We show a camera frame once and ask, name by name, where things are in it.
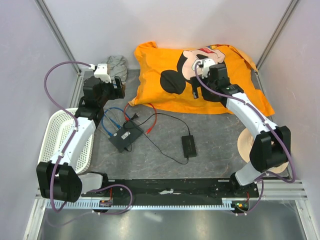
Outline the black network switch box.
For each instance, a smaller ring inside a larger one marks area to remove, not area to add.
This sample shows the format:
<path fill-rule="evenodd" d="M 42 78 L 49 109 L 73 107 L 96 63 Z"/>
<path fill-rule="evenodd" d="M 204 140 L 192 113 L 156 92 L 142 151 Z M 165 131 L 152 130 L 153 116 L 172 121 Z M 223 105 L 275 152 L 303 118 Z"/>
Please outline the black network switch box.
<path fill-rule="evenodd" d="M 133 121 L 126 121 L 123 126 L 114 133 L 109 141 L 120 152 L 129 151 L 132 143 L 136 141 L 144 131 Z"/>

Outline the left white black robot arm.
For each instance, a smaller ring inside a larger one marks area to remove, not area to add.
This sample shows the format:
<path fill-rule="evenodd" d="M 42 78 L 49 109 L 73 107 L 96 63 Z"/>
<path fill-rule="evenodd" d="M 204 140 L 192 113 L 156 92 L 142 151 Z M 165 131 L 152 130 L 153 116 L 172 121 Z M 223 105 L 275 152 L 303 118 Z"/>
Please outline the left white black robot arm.
<path fill-rule="evenodd" d="M 111 82 L 91 76 L 82 90 L 76 112 L 69 114 L 74 122 L 67 138 L 49 161 L 41 161 L 36 167 L 43 198 L 74 203 L 88 191 L 85 179 L 76 173 L 78 159 L 104 116 L 106 102 L 125 97 L 125 86 L 118 76 Z"/>

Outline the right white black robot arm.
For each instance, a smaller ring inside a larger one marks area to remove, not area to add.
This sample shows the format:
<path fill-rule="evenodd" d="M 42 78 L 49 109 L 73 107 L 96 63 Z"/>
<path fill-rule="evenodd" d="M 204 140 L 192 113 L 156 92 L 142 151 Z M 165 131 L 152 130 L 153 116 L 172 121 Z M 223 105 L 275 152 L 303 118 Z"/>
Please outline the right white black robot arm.
<path fill-rule="evenodd" d="M 230 193 L 235 197 L 242 196 L 247 185 L 272 174 L 272 169 L 283 164 L 288 164 L 294 172 L 289 128 L 269 120 L 239 85 L 231 84 L 225 64 L 206 58 L 196 61 L 193 69 L 195 76 L 190 79 L 193 97 L 220 102 L 237 116 L 253 137 L 248 163 L 230 177 Z"/>

